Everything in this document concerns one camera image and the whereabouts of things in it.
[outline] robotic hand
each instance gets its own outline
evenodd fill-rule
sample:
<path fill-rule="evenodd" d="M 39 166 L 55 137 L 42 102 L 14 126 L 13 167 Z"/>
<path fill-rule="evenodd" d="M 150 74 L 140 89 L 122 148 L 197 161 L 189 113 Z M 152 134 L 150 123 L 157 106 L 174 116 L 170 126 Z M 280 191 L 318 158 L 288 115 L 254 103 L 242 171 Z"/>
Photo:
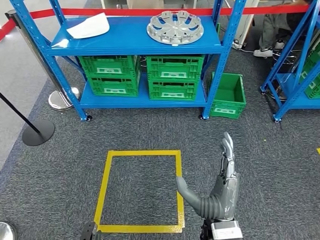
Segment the robotic hand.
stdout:
<path fill-rule="evenodd" d="M 202 240 L 241 240 L 242 230 L 235 220 L 235 207 L 239 192 L 240 174 L 235 171 L 235 154 L 232 139 L 224 133 L 222 140 L 220 174 L 209 197 L 199 197 L 188 188 L 180 176 L 176 178 L 177 191 L 198 215 L 205 218 Z"/>

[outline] blue metal shelf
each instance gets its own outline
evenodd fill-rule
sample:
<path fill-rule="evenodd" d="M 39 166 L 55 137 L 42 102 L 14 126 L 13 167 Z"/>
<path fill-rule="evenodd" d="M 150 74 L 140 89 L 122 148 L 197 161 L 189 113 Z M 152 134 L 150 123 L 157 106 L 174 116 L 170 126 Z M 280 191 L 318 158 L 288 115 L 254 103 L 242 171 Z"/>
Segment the blue metal shelf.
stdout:
<path fill-rule="evenodd" d="M 260 87 L 262 93 L 266 93 L 269 88 L 274 99 L 278 104 L 278 111 L 273 115 L 275 122 L 279 122 L 288 110 L 291 109 L 320 109 L 320 99 L 309 99 L 305 93 L 312 80 L 320 74 L 320 62 L 315 64 L 301 83 L 300 77 L 303 71 L 303 64 L 307 56 L 309 43 L 315 27 L 320 28 L 320 0 L 312 0 L 309 9 L 304 14 L 300 23 L 293 33 L 290 40 L 281 53 L 281 56 L 272 67 L 269 76 Z M 290 54 L 292 48 L 298 41 L 304 29 L 307 28 L 307 33 L 302 48 L 297 67 L 292 68 L 289 73 L 278 73 L 282 64 Z M 286 101 L 282 102 L 272 85 L 274 80 L 277 80 L 283 93 L 286 96 Z"/>
<path fill-rule="evenodd" d="M 118 96 L 96 96 L 87 83 L 80 100 L 80 105 L 84 109 L 111 109 L 111 108 L 195 108 L 207 105 L 204 88 L 200 82 L 195 101 L 165 101 L 150 100 L 149 97 L 148 81 L 146 74 L 141 74 L 139 83 L 138 97 L 118 97 Z"/>
<path fill-rule="evenodd" d="M 281 85 L 281 89 L 282 89 L 285 96 L 291 95 L 294 82 L 294 73 L 278 73 L 275 75 L 275 78 Z M 320 109 L 320 98 L 309 99 L 303 92 L 291 103 L 290 109 Z"/>
<path fill-rule="evenodd" d="M 246 0 L 235 2 L 223 41 L 220 41 L 216 30 L 216 23 L 222 7 L 222 0 L 214 0 L 212 15 L 198 16 L 204 27 L 204 34 L 202 38 L 190 44 L 172 46 L 159 43 L 149 37 L 146 32 L 146 27 L 150 21 L 149 16 L 109 17 L 110 26 L 109 32 L 91 38 L 73 39 L 67 33 L 66 29 L 79 24 L 85 18 L 65 18 L 58 0 L 49 1 L 60 25 L 53 42 L 49 42 L 39 31 L 23 0 L 10 0 L 32 40 L 37 46 L 36 50 L 41 53 L 43 57 L 42 60 L 56 76 L 58 83 L 66 93 L 82 121 L 88 119 L 85 109 L 90 108 L 203 107 L 202 117 L 208 119 L 211 105 L 246 2 Z M 204 92 L 202 84 L 199 84 L 195 101 L 149 100 L 145 75 L 140 83 L 139 97 L 137 98 L 94 96 L 90 86 L 87 84 L 79 101 L 72 93 L 68 80 L 55 58 L 55 56 L 189 54 L 206 54 L 202 76 L 205 75 L 214 59 L 214 54 L 220 55 L 208 95 Z"/>
<path fill-rule="evenodd" d="M 109 17 L 109 31 L 94 37 L 73 39 L 66 29 L 78 25 L 85 17 L 67 18 L 53 40 L 49 53 L 53 56 L 93 55 L 155 55 L 155 54 L 219 54 L 223 50 L 211 16 L 201 16 L 205 31 L 193 43 L 171 46 L 155 41 L 147 34 L 149 16 Z"/>

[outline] robot thumb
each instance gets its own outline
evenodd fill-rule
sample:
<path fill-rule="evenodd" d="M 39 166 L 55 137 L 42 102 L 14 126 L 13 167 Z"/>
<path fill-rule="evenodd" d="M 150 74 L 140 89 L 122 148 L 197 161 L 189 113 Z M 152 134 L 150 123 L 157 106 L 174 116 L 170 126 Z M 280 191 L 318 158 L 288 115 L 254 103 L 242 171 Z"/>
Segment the robot thumb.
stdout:
<path fill-rule="evenodd" d="M 219 209 L 218 204 L 212 197 L 199 197 L 192 190 L 189 189 L 186 182 L 181 176 L 176 177 L 177 191 L 192 207 L 196 214 L 205 219 L 214 219 L 215 211 Z"/>

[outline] yellow tape square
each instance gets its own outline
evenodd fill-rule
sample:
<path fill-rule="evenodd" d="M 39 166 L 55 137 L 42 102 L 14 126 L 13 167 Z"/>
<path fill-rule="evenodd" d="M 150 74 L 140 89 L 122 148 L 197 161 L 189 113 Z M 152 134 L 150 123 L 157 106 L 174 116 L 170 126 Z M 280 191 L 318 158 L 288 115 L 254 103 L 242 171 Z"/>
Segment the yellow tape square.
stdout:
<path fill-rule="evenodd" d="M 110 150 L 106 156 L 101 187 L 97 198 L 94 214 L 94 222 L 97 231 L 102 233 L 182 233 L 185 227 L 185 213 L 183 197 L 177 191 L 177 225 L 100 225 L 103 207 L 107 191 L 108 179 L 110 173 L 112 157 L 118 156 L 175 156 L 175 173 L 182 177 L 181 152 L 180 150 L 134 150 L 115 151 Z"/>

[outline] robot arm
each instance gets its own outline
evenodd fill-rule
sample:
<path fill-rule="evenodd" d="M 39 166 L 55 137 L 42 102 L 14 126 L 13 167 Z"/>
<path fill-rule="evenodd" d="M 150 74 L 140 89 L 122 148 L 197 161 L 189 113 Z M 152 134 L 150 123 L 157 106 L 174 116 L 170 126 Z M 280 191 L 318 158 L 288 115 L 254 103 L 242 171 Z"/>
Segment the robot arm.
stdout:
<path fill-rule="evenodd" d="M 183 177 L 176 178 L 177 191 L 198 215 L 205 219 L 205 223 L 210 228 L 210 231 L 212 231 L 213 239 L 242 239 L 242 234 L 238 222 L 234 221 L 239 192 L 240 175 L 235 171 L 233 142 L 227 132 L 225 132 L 222 145 L 224 151 L 222 153 L 220 173 L 208 197 L 196 195 L 189 189 Z M 238 228 L 235 231 L 238 234 L 233 238 L 214 238 L 215 235 L 217 236 L 214 228 L 226 231 L 229 229 L 230 232 L 235 232 L 235 228 Z"/>

